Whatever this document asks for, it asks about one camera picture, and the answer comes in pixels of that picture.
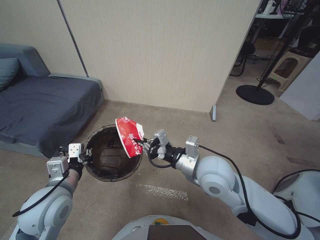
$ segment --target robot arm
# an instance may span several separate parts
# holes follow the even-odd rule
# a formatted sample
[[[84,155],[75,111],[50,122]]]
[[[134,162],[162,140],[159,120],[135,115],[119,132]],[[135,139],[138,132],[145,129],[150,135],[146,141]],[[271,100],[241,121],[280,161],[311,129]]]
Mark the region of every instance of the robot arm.
[[[82,175],[82,151],[82,143],[73,143],[69,145],[69,158],[53,157],[47,162],[49,182],[14,214],[18,216],[18,224],[10,240],[57,239],[71,212],[73,193]]]
[[[282,201],[252,179],[239,176],[223,158],[207,156],[200,160],[197,137],[190,136],[185,150],[181,151],[172,147],[165,131],[160,130],[154,134],[154,139],[141,145],[148,156],[155,158],[158,155],[159,159],[168,161],[169,165],[180,170],[188,181],[200,186],[208,195],[220,198],[236,217],[260,237],[285,239],[266,229],[258,219],[271,230],[283,235],[293,235],[301,227],[300,234],[291,239],[314,239],[311,232],[297,221],[296,215]],[[245,185],[250,209],[246,204],[240,177]]]

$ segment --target gray sofa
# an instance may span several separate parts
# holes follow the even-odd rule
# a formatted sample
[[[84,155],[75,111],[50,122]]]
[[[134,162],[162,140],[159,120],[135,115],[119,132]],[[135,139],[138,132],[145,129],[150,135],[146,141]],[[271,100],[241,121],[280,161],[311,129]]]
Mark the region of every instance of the gray sofa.
[[[0,148],[50,158],[67,146],[103,102],[100,80],[50,74],[30,46],[0,44],[19,72],[0,92]]]

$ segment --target black trash bin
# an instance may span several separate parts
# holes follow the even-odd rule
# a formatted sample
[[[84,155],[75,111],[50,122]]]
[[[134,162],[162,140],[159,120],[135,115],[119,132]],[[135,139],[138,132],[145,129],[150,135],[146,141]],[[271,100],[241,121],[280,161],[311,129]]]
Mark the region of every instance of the black trash bin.
[[[103,126],[87,140],[84,149],[92,148],[92,161],[87,171],[104,182],[117,182],[130,177],[139,167],[142,154],[129,158],[121,144],[115,124]]]

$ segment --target gray pillow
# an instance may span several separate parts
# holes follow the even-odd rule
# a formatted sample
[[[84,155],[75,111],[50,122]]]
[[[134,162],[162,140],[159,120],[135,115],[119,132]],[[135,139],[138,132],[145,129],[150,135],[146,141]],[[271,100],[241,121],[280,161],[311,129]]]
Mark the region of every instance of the gray pillow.
[[[17,75],[19,60],[17,58],[0,59],[0,91],[2,91]]]

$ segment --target paper cup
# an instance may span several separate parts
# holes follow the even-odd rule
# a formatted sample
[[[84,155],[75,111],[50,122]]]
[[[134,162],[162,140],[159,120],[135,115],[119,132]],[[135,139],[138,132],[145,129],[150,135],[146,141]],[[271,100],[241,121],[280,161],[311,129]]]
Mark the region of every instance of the paper cup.
[[[123,117],[116,119],[116,127],[127,156],[132,158],[142,154],[142,147],[134,141],[134,139],[143,140],[142,125],[127,117]]]

